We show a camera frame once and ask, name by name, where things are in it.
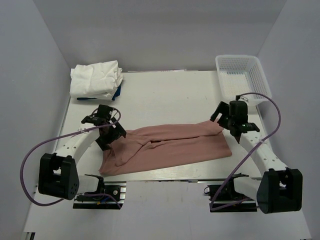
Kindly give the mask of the pink printed t-shirt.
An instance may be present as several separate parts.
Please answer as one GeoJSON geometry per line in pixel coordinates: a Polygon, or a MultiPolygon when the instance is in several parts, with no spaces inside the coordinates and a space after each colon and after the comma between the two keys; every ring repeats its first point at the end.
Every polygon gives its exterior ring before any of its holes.
{"type": "Polygon", "coordinates": [[[127,130],[103,152],[103,176],[151,171],[227,158],[232,155],[223,129],[210,120],[127,130]]]}

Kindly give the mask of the white t-shirt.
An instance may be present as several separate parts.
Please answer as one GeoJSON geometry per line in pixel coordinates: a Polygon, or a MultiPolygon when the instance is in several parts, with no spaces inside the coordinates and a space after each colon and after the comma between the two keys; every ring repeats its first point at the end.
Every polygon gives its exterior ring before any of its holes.
{"type": "Polygon", "coordinates": [[[110,101],[123,81],[123,69],[116,60],[76,65],[70,71],[70,97],[110,101]]]}

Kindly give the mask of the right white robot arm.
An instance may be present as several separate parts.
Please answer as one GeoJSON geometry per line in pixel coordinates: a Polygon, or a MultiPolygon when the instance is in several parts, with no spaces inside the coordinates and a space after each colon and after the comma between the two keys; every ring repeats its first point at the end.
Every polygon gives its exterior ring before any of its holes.
{"type": "Polygon", "coordinates": [[[249,122],[248,118],[247,103],[233,100],[229,103],[220,102],[210,121],[228,130],[247,151],[239,164],[252,158],[262,178],[257,180],[245,174],[236,174],[234,169],[212,196],[210,211],[217,212],[232,206],[231,203],[214,206],[223,188],[226,188],[226,195],[233,200],[243,195],[245,201],[256,201],[264,214],[299,211],[302,208],[302,173],[298,169],[289,168],[275,155],[258,126],[249,122]]]}

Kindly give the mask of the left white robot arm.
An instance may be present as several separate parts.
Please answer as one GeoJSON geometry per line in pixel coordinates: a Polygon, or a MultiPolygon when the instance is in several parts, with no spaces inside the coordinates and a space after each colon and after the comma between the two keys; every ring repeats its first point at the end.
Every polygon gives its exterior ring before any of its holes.
{"type": "Polygon", "coordinates": [[[81,121],[79,130],[54,153],[45,153],[40,159],[38,191],[40,194],[72,200],[77,195],[90,194],[99,200],[105,196],[106,187],[97,175],[79,175],[77,164],[92,143],[102,151],[111,143],[126,136],[119,123],[120,112],[107,105],[99,105],[96,112],[81,121]]]}

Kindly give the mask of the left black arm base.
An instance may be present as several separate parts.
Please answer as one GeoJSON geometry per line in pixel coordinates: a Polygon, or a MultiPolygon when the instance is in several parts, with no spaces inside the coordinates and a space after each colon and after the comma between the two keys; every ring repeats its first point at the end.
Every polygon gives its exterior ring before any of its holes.
{"type": "Polygon", "coordinates": [[[73,209],[77,210],[120,210],[126,197],[126,182],[105,182],[96,192],[76,196],[73,209]]]}

